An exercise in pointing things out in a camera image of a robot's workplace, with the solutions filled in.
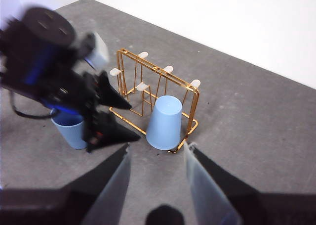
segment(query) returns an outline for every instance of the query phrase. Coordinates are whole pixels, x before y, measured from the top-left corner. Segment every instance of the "table surface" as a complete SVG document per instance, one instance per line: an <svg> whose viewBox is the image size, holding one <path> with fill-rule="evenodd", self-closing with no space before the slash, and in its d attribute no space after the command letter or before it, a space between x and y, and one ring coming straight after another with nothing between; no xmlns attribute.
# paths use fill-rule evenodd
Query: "table surface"
<svg viewBox="0 0 316 225"><path fill-rule="evenodd" d="M147 51L150 62L172 65L173 73L187 81L200 79L199 126L190 141L224 169L260 191L316 193L316 90L93 0L58 12L79 37L91 30L99 33L110 50L107 71L116 66L116 50L125 47ZM34 114L48 112L21 96L17 106ZM120 146L92 154L73 150L49 120L16 116L7 91L1 90L2 188L62 187ZM182 150L159 151L144 137L132 143L120 224L141 224L161 204L179 209L186 224L196 224L184 165Z"/></svg>

